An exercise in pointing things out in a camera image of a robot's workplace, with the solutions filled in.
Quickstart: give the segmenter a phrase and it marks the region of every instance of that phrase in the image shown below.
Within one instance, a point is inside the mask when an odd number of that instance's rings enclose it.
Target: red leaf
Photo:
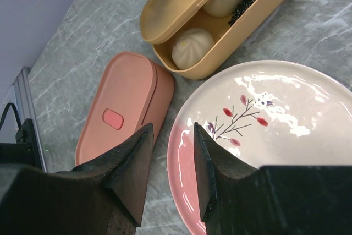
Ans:
[[[238,140],[230,139],[230,142],[235,146],[241,146],[241,143]]]
[[[269,126],[269,123],[263,118],[257,118],[257,121],[259,122],[259,124],[261,124],[264,127]]]
[[[229,110],[228,108],[224,108],[224,113],[225,113],[226,116],[232,118],[232,112],[231,112],[231,110]]]
[[[208,130],[209,130],[211,133],[214,132],[214,125],[213,125],[213,123],[211,123],[211,122],[208,123]]]
[[[245,95],[241,95],[241,102],[243,105],[247,106],[247,97]]]

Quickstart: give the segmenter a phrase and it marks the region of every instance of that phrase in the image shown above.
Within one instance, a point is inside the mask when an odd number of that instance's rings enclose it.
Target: open container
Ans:
[[[76,148],[90,161],[153,123],[156,141],[174,93],[170,72],[147,57],[123,52],[106,66]]]
[[[233,26],[232,15],[215,18],[201,7],[208,0],[148,0],[140,17],[141,34],[153,44],[155,54],[171,72],[189,79],[211,75],[284,0],[256,0]],[[203,28],[215,45],[193,67],[179,70],[172,60],[172,47],[187,29]]]

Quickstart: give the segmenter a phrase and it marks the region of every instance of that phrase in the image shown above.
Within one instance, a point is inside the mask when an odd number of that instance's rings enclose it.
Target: plate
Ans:
[[[168,177],[192,234],[200,221],[193,156],[198,122],[244,162],[263,165],[351,165],[352,93],[309,67],[282,61],[238,64],[201,85],[173,124]]]

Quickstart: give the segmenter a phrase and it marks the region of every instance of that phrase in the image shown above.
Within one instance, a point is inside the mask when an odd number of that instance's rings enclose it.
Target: gray marble tabletop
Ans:
[[[147,0],[75,0],[30,72],[30,89],[50,172],[74,167],[75,147],[105,66],[119,52],[160,64],[139,30]],[[219,68],[263,59],[313,67],[352,88],[352,1],[285,0],[276,16]],[[175,75],[175,94],[155,145],[138,234],[189,234],[171,196],[167,142],[186,99],[204,82]]]

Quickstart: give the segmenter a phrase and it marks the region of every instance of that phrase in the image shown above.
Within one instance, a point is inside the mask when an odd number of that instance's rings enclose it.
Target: black cable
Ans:
[[[19,116],[19,114],[18,114],[18,110],[17,110],[17,108],[16,108],[16,105],[13,104],[13,103],[7,103],[7,104],[6,104],[5,109],[4,109],[4,112],[2,112],[1,119],[0,119],[0,129],[2,128],[2,125],[3,125],[4,122],[5,122],[5,118],[6,118],[7,112],[9,111],[9,108],[10,108],[10,107],[12,107],[13,112],[15,113],[15,118],[16,118],[18,130],[21,130],[21,129],[22,129],[21,119],[20,119],[20,116]]]

